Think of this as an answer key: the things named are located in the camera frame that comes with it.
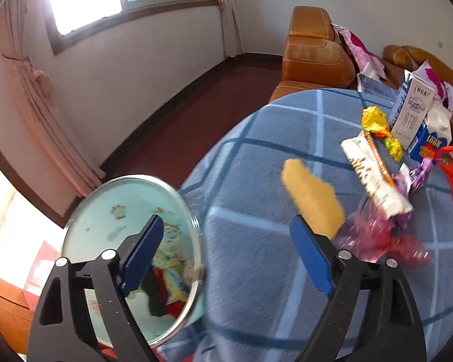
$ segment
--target yellow sponge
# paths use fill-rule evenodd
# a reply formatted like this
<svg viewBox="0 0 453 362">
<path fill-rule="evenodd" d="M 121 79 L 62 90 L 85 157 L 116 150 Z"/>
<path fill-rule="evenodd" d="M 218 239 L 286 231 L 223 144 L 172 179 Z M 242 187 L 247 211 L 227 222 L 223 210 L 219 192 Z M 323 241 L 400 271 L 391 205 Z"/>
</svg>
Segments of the yellow sponge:
<svg viewBox="0 0 453 362">
<path fill-rule="evenodd" d="M 334 188 L 314 176 L 300 159 L 285 161 L 281 180 L 314 233 L 334 238 L 345 220 Z"/>
</svg>

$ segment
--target window sill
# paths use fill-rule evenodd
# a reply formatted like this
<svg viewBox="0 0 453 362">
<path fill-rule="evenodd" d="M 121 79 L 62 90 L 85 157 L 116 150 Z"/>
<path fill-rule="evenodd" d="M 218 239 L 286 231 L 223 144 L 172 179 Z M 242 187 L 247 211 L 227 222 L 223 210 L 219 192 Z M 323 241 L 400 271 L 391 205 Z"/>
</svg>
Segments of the window sill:
<svg viewBox="0 0 453 362">
<path fill-rule="evenodd" d="M 104 17 L 66 35 L 61 35 L 56 26 L 56 21 L 53 18 L 52 9 L 49 4 L 46 4 L 44 10 L 45 27 L 49 35 L 50 45 L 54 55 L 63 52 L 68 47 L 78 43 L 95 33 L 117 26 L 130 20 L 138 19 L 139 17 L 155 15 L 160 12 L 173 11 L 177 9 L 205 7 L 208 5 L 218 5 L 217 1 L 181 1 L 161 5 L 152 5 L 150 7 L 142 7 L 121 12 L 117 15 Z"/>
</svg>

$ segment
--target table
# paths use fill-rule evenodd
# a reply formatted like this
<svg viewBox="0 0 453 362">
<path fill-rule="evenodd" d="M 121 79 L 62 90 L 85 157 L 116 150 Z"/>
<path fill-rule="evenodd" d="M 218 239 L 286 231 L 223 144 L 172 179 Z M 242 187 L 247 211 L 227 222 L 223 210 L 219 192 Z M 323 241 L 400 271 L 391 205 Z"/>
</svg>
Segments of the table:
<svg viewBox="0 0 453 362">
<path fill-rule="evenodd" d="M 201 222 L 208 263 L 206 331 L 197 333 L 203 339 L 195 361 L 293 361 L 305 346 L 326 298 L 290 240 L 297 209 L 280 171 L 286 159 L 301 158 L 333 185 L 347 214 L 355 211 L 365 191 L 339 143 L 360 132 L 362 109 L 373 105 L 391 107 L 384 98 L 350 90 L 287 95 L 233 128 L 184 183 L 181 193 Z M 397 172 L 382 146 L 380 152 Z M 410 200 L 414 213 L 406 232 L 433 256 L 433 264 L 406 272 L 430 360 L 453 333 L 453 202 L 439 167 Z M 339 356 L 353 347 L 366 300 L 361 292 Z M 171 362 L 174 342 L 162 349 Z"/>
</svg>

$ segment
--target red floor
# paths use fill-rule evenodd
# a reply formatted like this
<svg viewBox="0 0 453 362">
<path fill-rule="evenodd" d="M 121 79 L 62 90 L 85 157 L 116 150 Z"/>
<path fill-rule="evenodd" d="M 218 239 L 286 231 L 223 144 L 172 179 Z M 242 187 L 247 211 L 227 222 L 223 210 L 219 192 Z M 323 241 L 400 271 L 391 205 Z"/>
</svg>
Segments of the red floor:
<svg viewBox="0 0 453 362">
<path fill-rule="evenodd" d="M 179 188 L 208 150 L 268 102 L 280 62 L 235 60 L 155 126 L 115 176 L 149 174 Z"/>
</svg>

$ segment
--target white wall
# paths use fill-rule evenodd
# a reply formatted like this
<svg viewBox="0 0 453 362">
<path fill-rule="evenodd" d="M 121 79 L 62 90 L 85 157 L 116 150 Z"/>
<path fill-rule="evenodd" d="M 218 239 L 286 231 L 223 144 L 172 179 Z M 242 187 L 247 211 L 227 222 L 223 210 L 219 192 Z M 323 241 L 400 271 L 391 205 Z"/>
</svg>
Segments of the white wall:
<svg viewBox="0 0 453 362">
<path fill-rule="evenodd" d="M 296 5 L 322 7 L 352 30 L 372 52 L 413 45 L 453 69 L 453 6 L 449 0 L 236 0 L 247 52 L 283 54 Z M 438 47 L 441 40 L 443 48 Z"/>
<path fill-rule="evenodd" d="M 63 215 L 76 190 L 42 150 L 13 105 L 0 54 L 0 151 L 25 183 Z"/>
<path fill-rule="evenodd" d="M 54 56 L 41 4 L 27 51 L 49 75 L 84 150 L 101 164 L 142 122 L 223 60 L 217 6 L 163 12 L 94 34 Z"/>
</svg>

